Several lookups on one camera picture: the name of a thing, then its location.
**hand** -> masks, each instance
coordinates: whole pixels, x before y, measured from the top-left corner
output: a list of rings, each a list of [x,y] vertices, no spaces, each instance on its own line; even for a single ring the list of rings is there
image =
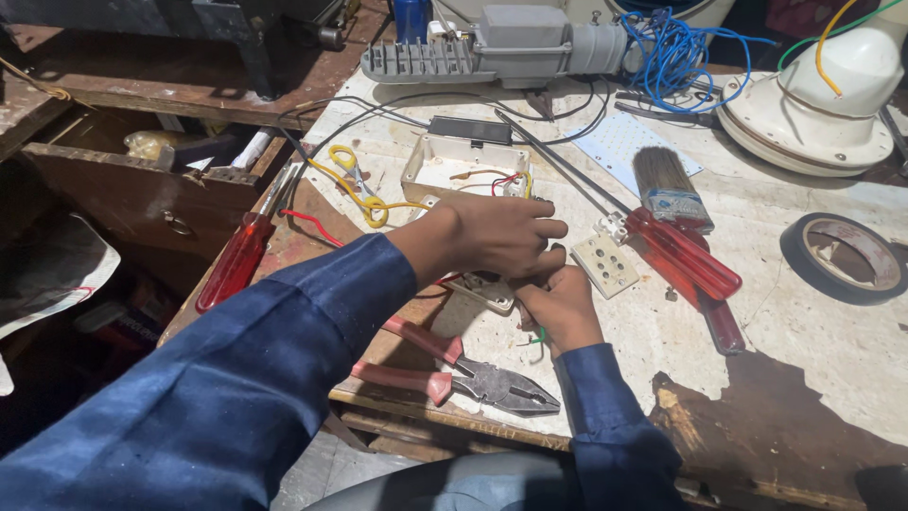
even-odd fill
[[[567,256],[563,248],[545,251],[549,238],[568,234],[567,224],[548,218],[554,214],[549,202],[459,194],[387,236],[410,261],[420,288],[452,271],[547,274]]]
[[[593,287],[583,269],[562,267],[548,278],[544,285],[548,290],[526,280],[512,280],[510,284],[526,312],[546,329],[546,337],[552,340],[552,358],[605,342],[593,307]],[[525,326],[530,318],[523,316],[523,309],[520,312]]]

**screwdriver shaft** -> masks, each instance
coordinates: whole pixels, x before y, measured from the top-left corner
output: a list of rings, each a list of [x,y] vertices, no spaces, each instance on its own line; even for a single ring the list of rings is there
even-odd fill
[[[514,121],[507,115],[504,115],[504,112],[501,112],[497,108],[495,109],[495,115],[497,115],[498,118],[500,118],[502,121],[508,123],[511,126],[511,128],[513,128],[514,131],[516,131],[518,133],[518,135],[520,135],[521,138],[523,138],[524,140],[529,142],[533,147],[535,147],[536,150],[539,151],[543,155],[543,157],[548,155],[551,159],[558,162],[561,166],[563,166],[567,170],[571,171],[571,173],[573,173],[577,178],[579,178],[581,181],[586,183],[597,194],[600,194],[603,197],[605,197],[605,199],[607,199],[608,202],[612,203],[612,205],[614,205],[615,207],[620,209],[622,213],[624,213],[625,215],[630,215],[629,207],[627,207],[626,205],[624,205],[624,203],[622,203],[617,198],[615,198],[614,195],[611,195],[609,192],[607,192],[605,190],[605,188],[603,188],[602,186],[599,186],[599,184],[596,181],[593,181],[586,174],[577,170],[576,167],[574,167],[573,165],[568,163],[568,161],[565,160],[564,158],[562,158],[561,155],[559,155],[558,153],[553,151],[547,145],[540,142],[538,138],[534,137],[523,126],[517,124],[516,121]],[[561,170],[558,168],[558,165],[553,164],[552,166],[554,166],[555,170],[559,171],[559,173],[561,172]]]

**pliers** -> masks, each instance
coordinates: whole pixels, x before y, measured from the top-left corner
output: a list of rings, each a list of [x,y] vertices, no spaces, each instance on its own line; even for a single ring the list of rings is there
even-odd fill
[[[642,105],[655,106],[656,102],[652,100],[649,96],[632,93],[632,92],[618,92],[615,93],[615,99],[629,99],[632,101],[637,101]],[[639,115],[641,117],[649,117],[650,119],[658,119],[660,121],[674,121],[678,123],[693,123],[695,125],[701,125],[702,127],[707,128],[721,128],[721,123],[717,118],[713,117],[710,114],[700,113],[700,114],[682,114],[680,112],[663,112],[661,110],[646,110],[643,108],[638,108],[636,106],[628,105],[625,103],[615,103],[615,108],[621,110],[622,112],[628,112],[629,114]]]
[[[453,391],[515,416],[547,416],[561,410],[561,404],[551,394],[526,376],[466,358],[460,336],[442,338],[400,316],[392,316],[382,328],[444,360],[466,376],[394,369],[362,360],[353,366],[351,376],[378,385],[423,392],[435,406],[440,406]]]

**floor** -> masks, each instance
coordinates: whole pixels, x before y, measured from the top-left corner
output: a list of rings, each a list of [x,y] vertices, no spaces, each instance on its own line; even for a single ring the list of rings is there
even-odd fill
[[[344,488],[420,464],[403,456],[361,453],[320,431],[282,479],[271,511],[300,511]]]

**scissors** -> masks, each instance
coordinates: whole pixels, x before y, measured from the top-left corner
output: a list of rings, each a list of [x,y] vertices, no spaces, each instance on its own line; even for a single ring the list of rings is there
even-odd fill
[[[381,217],[378,220],[372,218],[372,208],[370,206],[385,205],[385,201],[375,196],[375,192],[373,192],[366,185],[365,181],[362,180],[360,162],[357,161],[353,150],[345,145],[332,145],[331,148],[328,149],[328,154],[331,156],[331,161],[344,169],[347,174],[356,180],[356,186],[360,188],[360,209],[362,209],[363,217],[366,218],[366,224],[369,224],[369,227],[372,227],[373,229],[377,229],[387,224],[387,209],[381,211]]]

